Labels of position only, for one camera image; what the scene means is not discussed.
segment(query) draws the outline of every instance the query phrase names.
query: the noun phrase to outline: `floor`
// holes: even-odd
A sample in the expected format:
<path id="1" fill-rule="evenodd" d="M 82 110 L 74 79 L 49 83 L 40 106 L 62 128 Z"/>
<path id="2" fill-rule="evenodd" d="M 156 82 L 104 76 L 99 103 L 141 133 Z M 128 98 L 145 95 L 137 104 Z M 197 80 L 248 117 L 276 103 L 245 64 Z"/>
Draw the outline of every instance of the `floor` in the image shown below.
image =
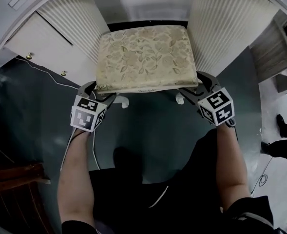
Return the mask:
<path id="1" fill-rule="evenodd" d="M 281 140 L 275 117 L 281 114 L 287 123 L 287 95 L 278 94 L 274 79 L 259 84 L 262 106 L 262 139 L 273 143 Z M 271 159 L 260 155 L 257 176 L 260 176 Z M 274 226 L 287 230 L 287 159 L 274 158 L 265 172 L 268 180 L 262 187 L 256 187 L 255 196 L 268 195 L 274 217 Z"/>
<path id="2" fill-rule="evenodd" d="M 52 75 L 57 82 L 74 85 Z M 254 173 L 261 142 L 261 107 L 249 49 L 218 79 L 234 100 L 237 134 L 252 187 L 257 180 Z M 43 161 L 52 184 L 40 184 L 39 189 L 57 234 L 60 233 L 57 181 L 71 133 L 70 111 L 76 93 L 77 90 L 55 84 L 47 74 L 22 61 L 13 60 L 0 69 L 1 145 L 11 156 Z M 175 94 L 176 91 L 126 94 L 130 99 L 129 108 L 114 104 L 96 132 L 95 148 L 100 167 L 112 167 L 114 148 L 124 146 L 143 155 L 145 183 L 164 181 L 181 169 L 196 141 L 212 127 L 187 101 L 178 105 Z M 88 162 L 90 170 L 96 169 L 92 155 Z"/>

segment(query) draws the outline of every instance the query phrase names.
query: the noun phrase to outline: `wooden cabinet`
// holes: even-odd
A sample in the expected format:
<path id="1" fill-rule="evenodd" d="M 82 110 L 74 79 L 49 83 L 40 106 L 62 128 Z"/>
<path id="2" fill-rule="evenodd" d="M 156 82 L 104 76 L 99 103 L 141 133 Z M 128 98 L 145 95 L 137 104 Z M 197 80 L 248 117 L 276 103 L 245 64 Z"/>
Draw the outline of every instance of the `wooden cabinet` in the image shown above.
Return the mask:
<path id="1" fill-rule="evenodd" d="M 35 12 L 5 45 L 22 57 L 32 53 L 31 62 L 84 85 L 96 79 L 96 65 L 79 48 Z"/>

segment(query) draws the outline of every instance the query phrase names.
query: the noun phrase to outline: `shoe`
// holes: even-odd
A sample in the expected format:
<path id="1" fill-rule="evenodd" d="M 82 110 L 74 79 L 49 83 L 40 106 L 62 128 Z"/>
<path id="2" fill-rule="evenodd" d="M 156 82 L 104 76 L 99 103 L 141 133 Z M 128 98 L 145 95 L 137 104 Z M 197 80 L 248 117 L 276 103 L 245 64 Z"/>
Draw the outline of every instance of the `shoe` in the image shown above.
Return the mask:
<path id="1" fill-rule="evenodd" d="M 270 148 L 270 144 L 267 144 L 267 143 L 261 141 L 260 153 L 270 155 L 269 154 L 269 148 Z"/>
<path id="2" fill-rule="evenodd" d="M 281 138 L 284 138 L 284 131 L 285 131 L 285 128 L 287 127 L 287 124 L 284 122 L 284 119 L 281 115 L 276 116 L 276 123 L 279 126 Z"/>
<path id="3" fill-rule="evenodd" d="M 113 152 L 113 162 L 117 169 L 142 174 L 142 159 L 124 147 L 117 147 Z"/>

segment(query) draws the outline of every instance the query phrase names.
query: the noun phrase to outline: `white wire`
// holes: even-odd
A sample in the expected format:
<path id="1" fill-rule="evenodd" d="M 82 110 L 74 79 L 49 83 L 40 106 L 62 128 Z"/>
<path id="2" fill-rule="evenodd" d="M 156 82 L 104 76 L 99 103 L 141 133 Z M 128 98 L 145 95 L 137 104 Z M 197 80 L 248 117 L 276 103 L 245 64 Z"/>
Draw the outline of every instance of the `white wire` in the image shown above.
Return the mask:
<path id="1" fill-rule="evenodd" d="M 98 167 L 99 170 L 101 170 L 100 166 L 99 166 L 99 163 L 98 163 L 98 160 L 96 158 L 96 153 L 95 153 L 95 137 L 96 137 L 96 130 L 94 130 L 93 155 L 94 155 L 94 158 L 95 158 L 96 166 Z"/>
<path id="2" fill-rule="evenodd" d="M 31 68 L 35 68 L 35 69 L 37 69 L 37 70 L 39 70 L 39 71 L 42 71 L 42 72 L 44 72 L 44 73 L 47 73 L 47 74 L 51 77 L 51 79 L 52 79 L 56 84 L 58 84 L 58 85 L 60 85 L 60 86 L 70 87 L 70 88 L 74 88 L 74 89 L 78 90 L 78 88 L 76 88 L 76 87 L 73 87 L 73 86 L 70 86 L 70 85 L 65 85 L 65 84 L 62 84 L 62 83 L 58 83 L 58 82 L 52 77 L 52 75 L 51 75 L 49 72 L 44 71 L 44 70 L 41 70 L 41 69 L 39 69 L 39 68 L 37 68 L 37 67 L 33 67 L 33 66 L 32 66 L 28 61 L 26 61 L 26 60 L 23 60 L 23 59 L 20 59 L 20 58 L 17 58 L 17 57 L 15 57 L 15 59 L 25 61 Z M 65 157 L 66 157 L 67 151 L 68 151 L 68 149 L 69 149 L 69 145 L 70 145 L 70 142 L 71 142 L 71 140 L 72 140 L 72 137 L 73 137 L 73 135 L 74 135 L 75 130 L 76 130 L 76 128 L 73 128 L 73 132 L 72 132 L 72 134 L 71 134 L 71 137 L 70 137 L 70 139 L 69 139 L 69 142 L 67 143 L 66 150 L 65 150 L 65 153 L 64 153 L 64 157 L 63 157 L 63 160 L 62 160 L 62 163 L 61 163 L 60 171 L 62 171 L 62 167 L 63 167 L 64 161 L 65 161 Z M 97 158 L 96 158 L 96 154 L 95 154 L 95 138 L 96 138 L 96 130 L 94 130 L 94 137 L 93 137 L 93 155 L 94 155 L 94 158 L 95 158 L 96 166 L 97 166 L 98 169 L 100 170 L 100 166 L 99 166 L 98 160 L 97 160 Z M 161 195 L 161 196 L 157 199 L 157 201 L 156 201 L 153 205 L 151 205 L 149 208 L 154 207 L 154 206 L 160 201 L 160 199 L 161 199 L 161 198 L 164 196 L 164 194 L 166 193 L 168 187 L 169 187 L 169 186 L 166 187 L 166 189 L 165 189 L 165 191 L 163 191 L 162 195 Z"/>
<path id="3" fill-rule="evenodd" d="M 61 163 L 60 171 L 62 171 L 62 167 L 63 167 L 64 161 L 65 161 L 65 157 L 66 157 L 67 151 L 68 151 L 68 149 L 69 149 L 71 140 L 72 140 L 72 138 L 73 138 L 73 135 L 74 135 L 76 129 L 77 129 L 76 127 L 73 127 L 73 131 L 72 131 L 71 137 L 70 137 L 69 142 L 67 143 L 67 146 L 66 146 L 66 149 L 65 149 L 65 153 L 64 153 L 63 160 L 62 160 L 62 163 Z"/>
<path id="4" fill-rule="evenodd" d="M 74 89 L 78 90 L 78 88 L 76 88 L 76 87 L 73 87 L 73 86 L 70 86 L 70 85 L 65 85 L 65 84 L 62 84 L 62 83 L 58 83 L 58 82 L 52 77 L 52 75 L 51 75 L 49 72 L 44 71 L 44 70 L 41 70 L 41 69 L 39 69 L 39 68 L 37 68 L 37 67 L 33 67 L 33 66 L 32 66 L 28 61 L 26 61 L 26 60 L 23 60 L 23 59 L 20 59 L 20 58 L 17 58 L 17 57 L 15 57 L 15 59 L 25 61 L 31 68 L 35 68 L 35 69 L 37 69 L 37 70 L 39 70 L 39 71 L 42 71 L 42 72 L 44 72 L 44 73 L 47 73 L 48 75 L 50 75 L 51 79 L 54 80 L 54 82 L 55 82 L 56 84 L 58 84 L 58 85 L 61 85 L 61 86 L 64 86 L 64 87 L 69 87 L 69 88 L 74 88 Z"/>
<path id="5" fill-rule="evenodd" d="M 12 163 L 14 163 L 14 161 L 13 161 L 11 158 L 9 158 L 6 154 L 4 154 L 1 149 L 0 149 L 0 152 L 1 152 L 1 154 L 4 155 L 8 160 L 10 160 Z"/>
<path id="6" fill-rule="evenodd" d="M 158 198 L 158 200 L 157 200 L 153 205 L 151 205 L 150 207 L 148 207 L 148 209 L 154 207 L 154 206 L 161 200 L 161 198 L 162 198 L 162 197 L 164 196 L 164 194 L 166 193 L 168 187 L 169 187 L 169 186 L 166 187 L 165 191 L 163 191 L 162 195 Z"/>

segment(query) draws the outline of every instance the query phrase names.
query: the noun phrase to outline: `floral fabric cushion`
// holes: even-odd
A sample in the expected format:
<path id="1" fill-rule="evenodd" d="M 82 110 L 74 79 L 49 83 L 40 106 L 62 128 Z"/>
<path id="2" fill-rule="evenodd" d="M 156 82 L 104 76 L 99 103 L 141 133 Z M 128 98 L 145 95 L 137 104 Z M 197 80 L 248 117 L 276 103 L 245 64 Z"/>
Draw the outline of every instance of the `floral fabric cushion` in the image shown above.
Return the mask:
<path id="1" fill-rule="evenodd" d="M 96 83 L 99 93 L 196 87 L 195 64 L 186 29 L 159 25 L 104 35 Z"/>

